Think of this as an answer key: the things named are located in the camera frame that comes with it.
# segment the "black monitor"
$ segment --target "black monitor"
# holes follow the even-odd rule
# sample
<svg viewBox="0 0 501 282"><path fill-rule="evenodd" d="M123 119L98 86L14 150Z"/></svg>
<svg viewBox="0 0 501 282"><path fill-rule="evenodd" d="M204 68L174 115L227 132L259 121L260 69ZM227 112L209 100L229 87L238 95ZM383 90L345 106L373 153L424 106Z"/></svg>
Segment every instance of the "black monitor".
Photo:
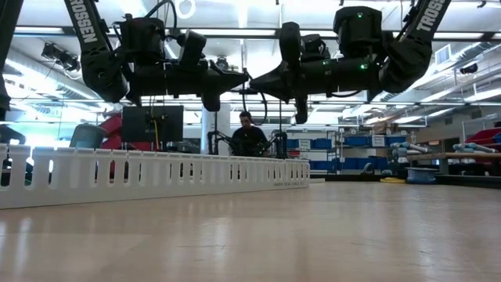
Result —
<svg viewBox="0 0 501 282"><path fill-rule="evenodd" d="M157 121L159 142L166 146L167 142L182 141L183 111L183 106L124 107L122 141L154 143L155 124L150 122L152 113Z"/></svg>

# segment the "desk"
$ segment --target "desk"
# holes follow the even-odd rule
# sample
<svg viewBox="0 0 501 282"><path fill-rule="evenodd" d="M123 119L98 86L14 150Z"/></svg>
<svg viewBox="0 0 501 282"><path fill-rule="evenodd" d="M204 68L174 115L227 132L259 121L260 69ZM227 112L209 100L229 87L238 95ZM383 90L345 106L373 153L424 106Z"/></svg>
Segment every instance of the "desk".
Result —
<svg viewBox="0 0 501 282"><path fill-rule="evenodd" d="M484 159L492 160L492 167L495 175L499 174L499 160L501 160L501 153L436 153L436 154L418 154L407 156L409 161L419 161L419 160L438 160L440 166L440 173L448 175L449 173L449 162L448 159Z"/></svg>

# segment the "dark shirt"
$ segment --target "dark shirt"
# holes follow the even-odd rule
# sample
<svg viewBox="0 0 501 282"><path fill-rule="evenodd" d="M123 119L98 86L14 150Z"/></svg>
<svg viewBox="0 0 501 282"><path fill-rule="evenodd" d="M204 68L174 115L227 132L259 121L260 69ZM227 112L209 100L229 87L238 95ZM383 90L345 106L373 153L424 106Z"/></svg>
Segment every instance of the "dark shirt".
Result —
<svg viewBox="0 0 501 282"><path fill-rule="evenodd" d="M235 156L260 157L257 156L259 146L268 142L264 132L255 126L250 128L238 128L232 136L235 148L232 152Z"/></svg>

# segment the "wooden floor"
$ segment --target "wooden floor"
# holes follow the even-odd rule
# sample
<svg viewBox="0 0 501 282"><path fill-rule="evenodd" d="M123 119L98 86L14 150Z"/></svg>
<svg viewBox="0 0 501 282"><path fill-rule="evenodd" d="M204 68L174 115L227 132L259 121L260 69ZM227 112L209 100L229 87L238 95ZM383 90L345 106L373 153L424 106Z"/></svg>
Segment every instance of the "wooden floor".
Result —
<svg viewBox="0 0 501 282"><path fill-rule="evenodd" d="M501 281L501 190L382 183L0 211L1 282Z"/></svg>

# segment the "man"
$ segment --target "man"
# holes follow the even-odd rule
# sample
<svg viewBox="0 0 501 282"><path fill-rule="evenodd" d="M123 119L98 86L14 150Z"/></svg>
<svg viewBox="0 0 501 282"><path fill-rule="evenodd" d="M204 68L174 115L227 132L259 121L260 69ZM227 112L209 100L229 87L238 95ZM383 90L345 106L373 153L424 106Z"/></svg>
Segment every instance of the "man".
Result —
<svg viewBox="0 0 501 282"><path fill-rule="evenodd" d="M235 144L232 155L242 156L242 157L260 157L258 152L260 151L260 146L264 146L268 140L264 132L252 125L251 113L243 111L240 113L240 124L241 128L238 128L232 137L232 141Z"/></svg>

